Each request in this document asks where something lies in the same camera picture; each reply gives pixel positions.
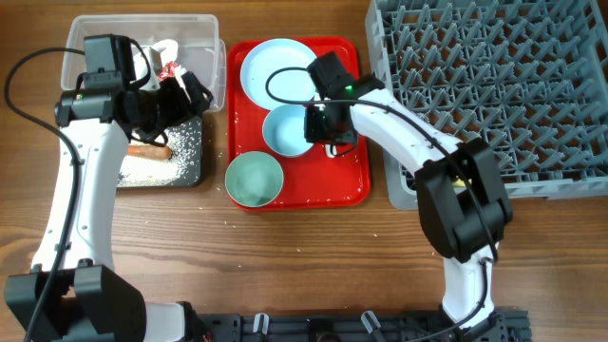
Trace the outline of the red snack wrapper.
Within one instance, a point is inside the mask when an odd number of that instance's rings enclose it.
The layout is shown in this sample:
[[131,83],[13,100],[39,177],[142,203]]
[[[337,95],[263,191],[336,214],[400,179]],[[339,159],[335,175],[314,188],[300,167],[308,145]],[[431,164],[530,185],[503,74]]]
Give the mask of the red snack wrapper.
[[181,66],[175,62],[169,62],[162,68],[157,77],[160,81],[164,81],[177,75],[181,75]]

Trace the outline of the white plastic spoon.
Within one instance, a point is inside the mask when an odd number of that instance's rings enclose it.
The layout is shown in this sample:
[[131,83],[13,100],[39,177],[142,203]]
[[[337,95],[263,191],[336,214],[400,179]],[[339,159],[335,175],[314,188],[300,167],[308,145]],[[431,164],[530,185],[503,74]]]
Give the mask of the white plastic spoon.
[[337,155],[337,149],[335,146],[326,144],[325,151],[328,158],[335,158]]

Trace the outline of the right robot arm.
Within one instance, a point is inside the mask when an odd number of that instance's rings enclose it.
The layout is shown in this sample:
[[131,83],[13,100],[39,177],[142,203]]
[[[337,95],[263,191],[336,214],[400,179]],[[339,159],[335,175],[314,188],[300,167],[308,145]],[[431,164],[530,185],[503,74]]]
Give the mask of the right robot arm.
[[493,149],[426,123],[372,75],[354,78],[333,52],[310,63],[320,101],[307,107],[311,143],[347,144],[359,136],[378,143],[414,177],[419,220],[444,259],[445,315],[469,332],[488,319],[492,266],[513,218]]

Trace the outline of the light blue rice bowl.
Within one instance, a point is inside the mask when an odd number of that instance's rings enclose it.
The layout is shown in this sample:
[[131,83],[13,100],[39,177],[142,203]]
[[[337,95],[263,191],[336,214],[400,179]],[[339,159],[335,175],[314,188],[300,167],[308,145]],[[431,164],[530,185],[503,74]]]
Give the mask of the light blue rice bowl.
[[262,125],[262,136],[278,155],[288,158],[299,157],[312,147],[304,133],[306,108],[300,105],[285,104],[271,110]]

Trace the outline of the green bowl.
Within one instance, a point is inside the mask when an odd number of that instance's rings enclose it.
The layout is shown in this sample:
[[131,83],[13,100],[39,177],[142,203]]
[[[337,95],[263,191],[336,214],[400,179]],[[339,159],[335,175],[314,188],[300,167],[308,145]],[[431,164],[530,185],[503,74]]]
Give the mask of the green bowl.
[[283,188],[284,172],[270,154],[251,151],[234,158],[225,173],[225,188],[239,205],[258,208],[274,201]]

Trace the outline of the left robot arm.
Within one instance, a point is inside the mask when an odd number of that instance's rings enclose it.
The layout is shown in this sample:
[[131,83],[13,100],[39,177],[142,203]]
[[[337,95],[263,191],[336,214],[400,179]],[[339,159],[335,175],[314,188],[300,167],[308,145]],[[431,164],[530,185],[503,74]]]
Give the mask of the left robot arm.
[[29,271],[10,276],[4,294],[28,341],[213,339],[191,304],[149,303],[114,270],[111,227],[129,144],[166,144],[167,128],[213,99],[192,72],[148,89],[134,66],[140,49],[123,35],[86,37],[86,70],[55,106],[48,130],[62,156],[47,229]]

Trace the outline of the brown carrot stick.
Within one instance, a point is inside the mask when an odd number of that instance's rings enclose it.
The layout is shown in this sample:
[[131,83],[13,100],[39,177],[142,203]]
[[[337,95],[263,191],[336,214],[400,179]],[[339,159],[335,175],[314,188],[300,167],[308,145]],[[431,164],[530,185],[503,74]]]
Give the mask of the brown carrot stick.
[[152,161],[168,161],[172,158],[173,151],[167,146],[129,145],[127,155]]

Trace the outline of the yellow cup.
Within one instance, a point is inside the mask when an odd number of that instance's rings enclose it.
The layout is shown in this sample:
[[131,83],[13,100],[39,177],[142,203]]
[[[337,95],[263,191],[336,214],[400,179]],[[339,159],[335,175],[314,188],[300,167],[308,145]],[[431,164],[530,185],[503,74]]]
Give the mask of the yellow cup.
[[465,186],[466,186],[465,182],[464,182],[463,180],[461,180],[460,178],[457,178],[457,179],[456,179],[456,180],[455,180],[455,181],[452,183],[452,185],[453,185],[454,187],[465,187]]

